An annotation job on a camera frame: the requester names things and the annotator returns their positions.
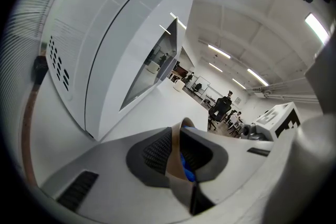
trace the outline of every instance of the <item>whiteboard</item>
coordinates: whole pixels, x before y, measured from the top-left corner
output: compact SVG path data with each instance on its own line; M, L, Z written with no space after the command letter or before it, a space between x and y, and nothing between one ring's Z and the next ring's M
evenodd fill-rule
M202 90L206 90L206 88L208 88L208 86L210 85L210 82L208 82L206 79L202 78L202 77L198 77L198 79L195 82L195 85L197 84L202 84Z

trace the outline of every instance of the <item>window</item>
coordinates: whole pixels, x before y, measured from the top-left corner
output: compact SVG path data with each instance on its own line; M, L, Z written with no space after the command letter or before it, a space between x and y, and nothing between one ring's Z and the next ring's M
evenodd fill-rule
M177 53L176 23L177 19L165 29L163 35L146 57L120 109L123 109L150 87L158 83L160 78L166 78L166 73L174 66L171 64Z

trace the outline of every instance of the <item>fluorescent light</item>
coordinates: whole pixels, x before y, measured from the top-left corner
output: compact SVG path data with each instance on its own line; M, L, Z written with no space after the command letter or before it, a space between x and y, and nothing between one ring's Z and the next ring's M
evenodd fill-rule
M170 12L170 15L172 15L173 17L174 17L174 19L176 19L177 17L173 14L173 13L171 13ZM187 29L187 27L184 25L184 24L182 24L182 22L177 18L177 22L184 28L184 29Z
M321 23L315 18L315 16L310 13L306 18L306 23L313 29L315 34L321 39L322 43L327 43L329 39L329 35Z
M216 47L211 46L210 44L208 44L208 46L209 46L209 48L215 50L216 52L219 52L220 54L224 55L225 57L227 57L227 58L229 58L229 59L231 58L231 56L230 56L229 54L226 54L225 52L223 52L223 51L217 49Z
M237 80L232 79L235 83L239 84L244 90L246 89L243 85L241 85Z
M253 76L255 76L263 85L268 86L268 83L263 80L260 76L258 76L256 73L254 73L251 69L247 69L248 72L250 72Z
M165 30L169 35L171 35L162 25L159 25L163 30Z
M209 65L211 65L212 67L218 69L220 72L223 72L222 70L220 70L218 67L214 66L212 63L209 63Z

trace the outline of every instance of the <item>floor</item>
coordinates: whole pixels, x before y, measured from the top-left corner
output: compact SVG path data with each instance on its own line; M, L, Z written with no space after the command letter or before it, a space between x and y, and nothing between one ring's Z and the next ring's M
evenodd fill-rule
M203 102L202 99L193 94L192 91L188 90L186 87L183 88L183 91L186 92L189 96L191 96L197 103L200 103L201 106L203 106L204 108L206 108L207 110L209 110L209 107L207 107ZM218 134L218 135L223 135L223 136L228 136L228 137L233 137L233 134L230 134L231 130L227 130L228 129L228 125L222 121L222 122L215 122L213 121L215 126L216 126L216 130L214 130L214 127L211 126L211 130L208 130L208 132L213 133L213 134Z

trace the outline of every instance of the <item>ceiling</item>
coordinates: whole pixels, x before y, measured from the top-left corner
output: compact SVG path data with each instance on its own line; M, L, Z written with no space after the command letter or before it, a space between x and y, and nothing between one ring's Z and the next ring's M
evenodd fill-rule
M194 0L187 27L197 35L192 46L200 59L247 88L259 87L247 68L274 84L302 78L313 63L322 43L304 21L309 13L330 29L334 8L323 0Z

